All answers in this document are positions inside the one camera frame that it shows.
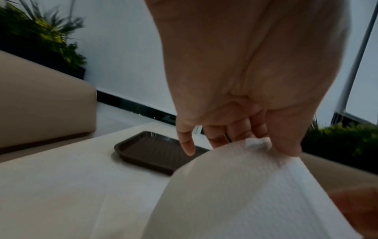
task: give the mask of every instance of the paper towel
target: paper towel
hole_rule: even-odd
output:
[[[297,157],[232,143],[172,176],[142,239],[358,239]]]

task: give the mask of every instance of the tiled floor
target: tiled floor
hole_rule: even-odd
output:
[[[113,106],[98,103],[97,130],[93,137],[102,136],[152,121],[154,120]]]

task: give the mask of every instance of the table surface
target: table surface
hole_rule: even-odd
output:
[[[121,162],[113,147],[142,131],[177,139],[153,122],[0,163],[0,238],[139,239],[169,177]]]

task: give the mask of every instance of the dark serving tray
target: dark serving tray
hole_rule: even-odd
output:
[[[172,175],[181,166],[208,150],[196,146],[196,153],[187,156],[176,139],[152,132],[142,132],[114,146],[123,161]]]

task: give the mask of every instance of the hand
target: hand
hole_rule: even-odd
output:
[[[339,69],[343,0],[146,0],[163,45],[179,141],[271,138],[291,156]]]
[[[366,239],[378,239],[378,187],[328,194],[353,228]]]

